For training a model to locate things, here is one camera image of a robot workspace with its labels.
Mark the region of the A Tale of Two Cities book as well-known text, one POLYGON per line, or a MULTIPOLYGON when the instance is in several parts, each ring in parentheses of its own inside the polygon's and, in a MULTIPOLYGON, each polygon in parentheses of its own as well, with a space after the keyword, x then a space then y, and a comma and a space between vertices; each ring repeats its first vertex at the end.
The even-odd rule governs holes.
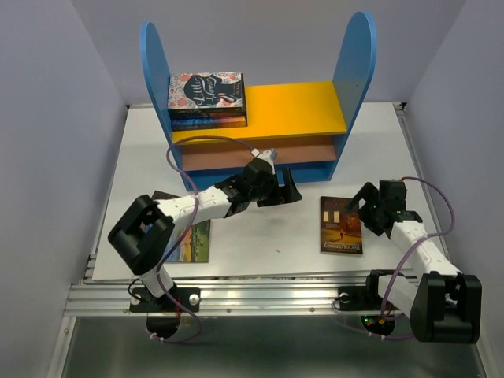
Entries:
POLYGON ((222 108, 169 109, 168 114, 171 120, 244 117, 246 116, 246 108, 222 107, 222 108))

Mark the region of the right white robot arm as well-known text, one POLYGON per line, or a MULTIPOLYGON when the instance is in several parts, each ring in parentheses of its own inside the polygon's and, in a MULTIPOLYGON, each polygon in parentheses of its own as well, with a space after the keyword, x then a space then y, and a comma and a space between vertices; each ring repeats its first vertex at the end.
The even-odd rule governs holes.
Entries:
POLYGON ((428 233, 421 216, 406 208, 407 180, 365 183, 347 205, 368 230, 403 253, 395 269, 368 274, 361 299, 380 313, 361 317, 362 325, 369 336, 390 339, 396 320, 406 317, 419 342, 474 344, 480 338, 482 283, 432 241, 451 233, 453 220, 446 231, 428 233))

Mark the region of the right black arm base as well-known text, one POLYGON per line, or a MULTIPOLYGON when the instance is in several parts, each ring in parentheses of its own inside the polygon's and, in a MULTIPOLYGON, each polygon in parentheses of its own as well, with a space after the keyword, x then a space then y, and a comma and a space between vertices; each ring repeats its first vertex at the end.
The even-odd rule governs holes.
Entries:
POLYGON ((378 295, 379 278, 393 273, 392 270, 372 270, 361 286, 338 287, 338 294, 332 301, 332 308, 344 313, 363 311, 361 327, 353 328, 340 323, 347 329, 366 334, 370 338, 391 341, 404 341, 412 339, 411 335, 394 335, 395 320, 386 321, 383 317, 391 317, 395 307, 388 302, 385 314, 381 315, 382 298, 378 295))

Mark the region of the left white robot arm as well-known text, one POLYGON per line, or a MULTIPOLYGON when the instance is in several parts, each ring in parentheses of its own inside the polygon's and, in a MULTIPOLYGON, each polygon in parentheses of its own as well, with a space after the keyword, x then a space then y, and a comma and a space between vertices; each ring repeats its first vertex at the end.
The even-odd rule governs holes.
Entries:
POLYGON ((184 227, 224 219, 259 207, 302 200, 289 168, 279 185, 274 164, 256 157, 243 171, 213 186, 184 197, 154 200, 141 195, 128 207, 108 234, 108 241, 148 292, 156 309, 169 309, 175 301, 175 284, 163 267, 165 249, 182 236, 184 227))

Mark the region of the Little Women book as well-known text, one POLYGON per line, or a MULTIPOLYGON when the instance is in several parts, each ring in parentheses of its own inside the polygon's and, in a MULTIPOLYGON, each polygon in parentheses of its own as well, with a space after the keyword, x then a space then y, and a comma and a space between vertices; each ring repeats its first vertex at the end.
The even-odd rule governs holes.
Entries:
POLYGON ((170 77, 168 109, 176 112, 245 108, 243 74, 231 72, 181 73, 170 77))

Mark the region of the Jane Eyre blue book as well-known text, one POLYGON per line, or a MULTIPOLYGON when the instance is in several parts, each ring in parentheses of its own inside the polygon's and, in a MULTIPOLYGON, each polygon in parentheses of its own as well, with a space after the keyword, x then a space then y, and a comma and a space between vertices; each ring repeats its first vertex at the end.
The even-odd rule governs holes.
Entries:
POLYGON ((214 128, 243 128, 247 126, 245 116, 237 117, 200 117, 172 120, 173 131, 188 131, 214 128))

